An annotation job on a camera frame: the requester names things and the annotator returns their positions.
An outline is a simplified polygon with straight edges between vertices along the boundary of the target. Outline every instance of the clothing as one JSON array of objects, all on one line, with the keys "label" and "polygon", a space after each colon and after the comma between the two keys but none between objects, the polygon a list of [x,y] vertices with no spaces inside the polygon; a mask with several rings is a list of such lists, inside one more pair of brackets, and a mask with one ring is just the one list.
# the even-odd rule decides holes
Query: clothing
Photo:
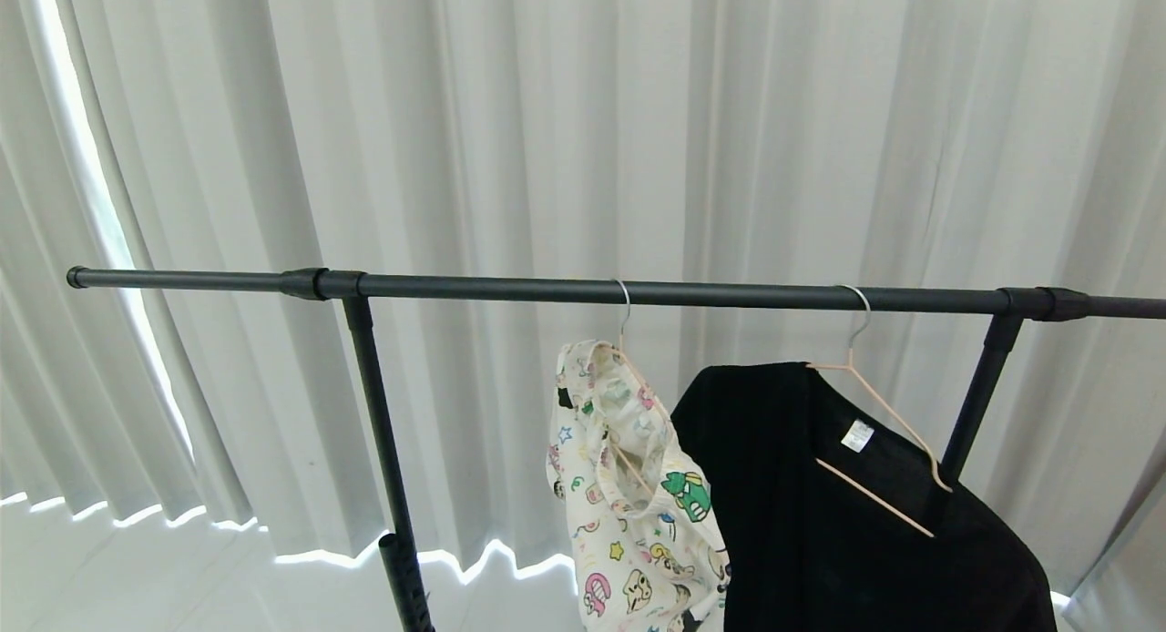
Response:
[{"label": "clothing", "polygon": [[589,340],[559,354],[553,409],[547,480],[566,503],[584,625],[695,629],[724,604],[729,556],[711,486],[666,408],[619,352]]},{"label": "clothing", "polygon": [[[848,434],[856,420],[873,430],[865,444]],[[672,421],[717,485],[725,630],[1056,630],[1044,570],[1003,520],[958,484],[940,490],[922,450],[805,364],[705,368]]]}]

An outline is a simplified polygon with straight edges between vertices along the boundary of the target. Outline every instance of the clothes rack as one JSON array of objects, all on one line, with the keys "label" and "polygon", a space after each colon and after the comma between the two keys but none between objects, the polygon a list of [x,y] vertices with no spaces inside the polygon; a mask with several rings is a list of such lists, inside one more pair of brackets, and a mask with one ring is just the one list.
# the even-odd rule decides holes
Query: clothes rack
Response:
[{"label": "clothes rack", "polygon": [[[373,275],[353,271],[303,268],[282,273],[103,271],[75,267],[72,288],[152,288],[283,293],[303,300],[343,301],[364,386],[393,532],[379,541],[381,560],[403,630],[433,632],[417,563],[408,500],[373,336],[370,297],[414,297],[507,302],[571,302],[661,307],[732,307],[854,311],[864,308],[838,287],[635,282]],[[992,316],[984,350],[948,441],[940,473],[956,482],[988,410],[989,400],[1024,321],[1061,322],[1086,317],[1166,319],[1166,300],[1089,296],[1066,288],[951,290],[863,288],[871,310]]]}]

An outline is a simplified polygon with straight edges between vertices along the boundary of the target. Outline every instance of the white tiled floor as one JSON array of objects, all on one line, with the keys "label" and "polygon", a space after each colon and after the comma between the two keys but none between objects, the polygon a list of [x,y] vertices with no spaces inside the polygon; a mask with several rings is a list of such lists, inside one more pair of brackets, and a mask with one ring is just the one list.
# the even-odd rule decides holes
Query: white tiled floor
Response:
[{"label": "white tiled floor", "polygon": [[[115,528],[108,512],[73,521],[64,507],[0,507],[0,630],[367,632],[400,630],[375,553],[361,566],[276,564],[258,527],[205,517],[170,528],[160,514]],[[517,580],[492,554],[470,584],[422,567],[441,632],[582,630],[571,574]]]}]

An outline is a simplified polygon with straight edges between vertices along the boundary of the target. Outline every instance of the black shirt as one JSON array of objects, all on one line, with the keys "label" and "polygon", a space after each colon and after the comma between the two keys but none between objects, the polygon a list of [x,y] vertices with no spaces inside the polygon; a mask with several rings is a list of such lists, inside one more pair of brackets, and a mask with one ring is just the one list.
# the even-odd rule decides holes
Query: black shirt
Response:
[{"label": "black shirt", "polygon": [[[965,487],[939,489],[926,452],[805,364],[705,368],[672,420],[729,550],[728,632],[1056,630],[1048,581],[1016,533]],[[855,420],[873,428],[858,452],[840,442]]]}]

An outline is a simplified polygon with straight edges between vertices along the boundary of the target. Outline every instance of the metal hook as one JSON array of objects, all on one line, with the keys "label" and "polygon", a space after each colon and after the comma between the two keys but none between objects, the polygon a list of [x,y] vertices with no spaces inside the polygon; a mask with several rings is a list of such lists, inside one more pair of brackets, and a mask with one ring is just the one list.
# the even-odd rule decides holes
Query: metal hook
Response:
[{"label": "metal hook", "polygon": [[624,285],[623,280],[612,280],[619,285],[619,288],[624,289],[624,301],[627,306],[627,311],[624,313],[624,322],[619,323],[619,350],[624,350],[624,328],[627,326],[627,321],[632,317],[632,296],[627,293],[627,286]]},{"label": "metal hook", "polygon": [[850,340],[847,342],[847,350],[854,350],[855,339],[858,338],[858,333],[862,333],[863,330],[866,329],[866,325],[871,324],[871,303],[870,301],[866,300],[866,296],[863,295],[863,292],[858,290],[857,288],[852,286],[847,286],[844,283],[840,283],[836,286],[838,286],[840,288],[849,288],[850,290],[854,290],[856,295],[858,295],[858,299],[863,301],[863,306],[866,307],[866,319],[863,321],[863,324],[862,326],[858,328],[858,330],[855,330],[854,333],[850,333]]}]

